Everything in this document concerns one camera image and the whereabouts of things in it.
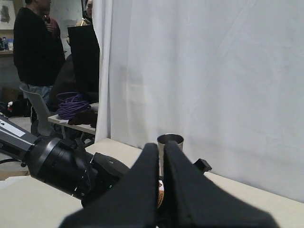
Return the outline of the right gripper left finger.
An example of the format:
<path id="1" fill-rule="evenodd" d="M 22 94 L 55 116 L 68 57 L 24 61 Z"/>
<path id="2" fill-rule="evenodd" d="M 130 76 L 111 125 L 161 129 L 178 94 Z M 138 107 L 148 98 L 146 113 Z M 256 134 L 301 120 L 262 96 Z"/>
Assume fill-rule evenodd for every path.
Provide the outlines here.
<path id="1" fill-rule="evenodd" d="M 126 175 L 105 195 L 67 216 L 62 228 L 154 228 L 159 195 L 159 152 L 145 144 Z"/>

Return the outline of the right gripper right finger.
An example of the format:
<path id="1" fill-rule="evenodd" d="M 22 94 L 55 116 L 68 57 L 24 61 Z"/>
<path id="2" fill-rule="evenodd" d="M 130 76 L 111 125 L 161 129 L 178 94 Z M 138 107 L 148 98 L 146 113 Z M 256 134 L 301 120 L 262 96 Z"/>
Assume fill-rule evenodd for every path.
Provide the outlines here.
<path id="1" fill-rule="evenodd" d="M 227 193 L 204 176 L 174 141 L 164 147 L 164 191 L 173 228 L 277 228 L 266 211 Z"/>

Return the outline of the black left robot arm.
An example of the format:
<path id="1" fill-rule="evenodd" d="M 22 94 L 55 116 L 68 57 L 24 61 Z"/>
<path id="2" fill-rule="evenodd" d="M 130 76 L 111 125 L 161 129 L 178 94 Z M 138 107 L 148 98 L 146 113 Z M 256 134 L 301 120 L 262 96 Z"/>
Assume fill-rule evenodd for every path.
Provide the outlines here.
<path id="1" fill-rule="evenodd" d="M 79 139 L 36 137 L 1 118 L 0 151 L 26 165 L 31 177 L 81 200 L 84 208 L 160 209 L 165 202 L 153 143 L 129 168 L 111 156 L 88 153 Z"/>

